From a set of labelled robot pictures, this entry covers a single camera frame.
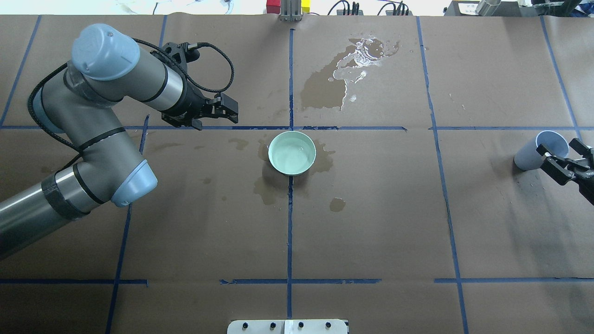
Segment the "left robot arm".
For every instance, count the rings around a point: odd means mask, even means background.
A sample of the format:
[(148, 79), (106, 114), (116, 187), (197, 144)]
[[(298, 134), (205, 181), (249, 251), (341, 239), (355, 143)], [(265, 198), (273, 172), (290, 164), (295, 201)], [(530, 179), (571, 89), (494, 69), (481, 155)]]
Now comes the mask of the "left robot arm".
[(180, 128), (202, 118), (239, 121), (230, 85), (207, 88), (187, 73), (208, 42), (158, 47), (110, 25), (94, 24), (74, 41), (70, 60), (37, 84), (27, 100), (32, 120), (77, 156), (40, 183), (1, 203), (1, 258), (12, 256), (106, 202), (125, 207), (158, 184), (113, 106), (129, 97)]

